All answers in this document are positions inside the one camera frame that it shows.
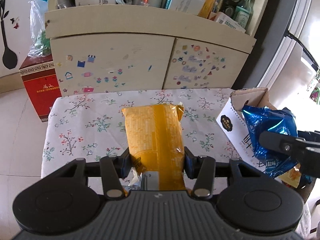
cabinet door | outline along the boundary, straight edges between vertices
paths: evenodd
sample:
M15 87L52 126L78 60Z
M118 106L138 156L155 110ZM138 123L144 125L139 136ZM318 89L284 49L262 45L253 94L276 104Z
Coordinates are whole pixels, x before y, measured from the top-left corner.
M231 88L247 57L238 50L177 39L163 88Z
M156 90L164 83L174 38L89 34L51 40L62 96Z

black spoon wall decal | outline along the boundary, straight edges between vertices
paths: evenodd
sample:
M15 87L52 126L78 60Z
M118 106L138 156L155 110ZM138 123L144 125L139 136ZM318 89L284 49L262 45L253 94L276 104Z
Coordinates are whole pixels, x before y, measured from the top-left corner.
M8 48L7 37L4 30L4 18L7 17L9 11L5 12L5 0L0 0L0 19L1 19L1 32L4 44L4 53L2 56L2 62L7 69L13 69L17 66L18 57L17 55Z

bottle label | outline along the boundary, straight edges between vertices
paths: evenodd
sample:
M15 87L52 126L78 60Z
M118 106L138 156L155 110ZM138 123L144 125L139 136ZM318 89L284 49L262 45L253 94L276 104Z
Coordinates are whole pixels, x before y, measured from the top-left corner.
M235 21L242 27L245 29L247 23L248 23L248 20L249 20L249 16L250 14L248 13L247 10L244 10L243 8L238 8L237 7L237 16L236 16L236 19Z

floral pattern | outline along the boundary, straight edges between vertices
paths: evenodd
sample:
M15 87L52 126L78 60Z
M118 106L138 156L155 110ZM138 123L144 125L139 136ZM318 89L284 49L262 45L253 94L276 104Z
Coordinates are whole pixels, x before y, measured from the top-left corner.
M151 104L182 102L184 146L194 155L228 162L239 155L215 119L231 92L231 89L149 90L58 98L49 116L41 176L47 176L75 158L97 162L104 156L121 155L128 147L121 109ZM97 191L95 187L101 187L101 182L94 183L95 179L90 178L91 188ZM131 179L132 172L120 182L127 186ZM192 188L194 182L185 177L186 187ZM223 184L217 182L215 188L221 191Z

black circular joint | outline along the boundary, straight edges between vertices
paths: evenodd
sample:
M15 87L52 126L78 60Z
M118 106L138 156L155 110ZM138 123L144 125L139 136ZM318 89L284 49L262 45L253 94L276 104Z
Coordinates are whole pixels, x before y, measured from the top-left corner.
M273 179L243 178L220 193L217 209L233 227L256 235L281 234L297 226L303 204L299 194Z
M89 223L100 206L98 195L73 178L42 180L13 202L20 226L36 234L56 235Z

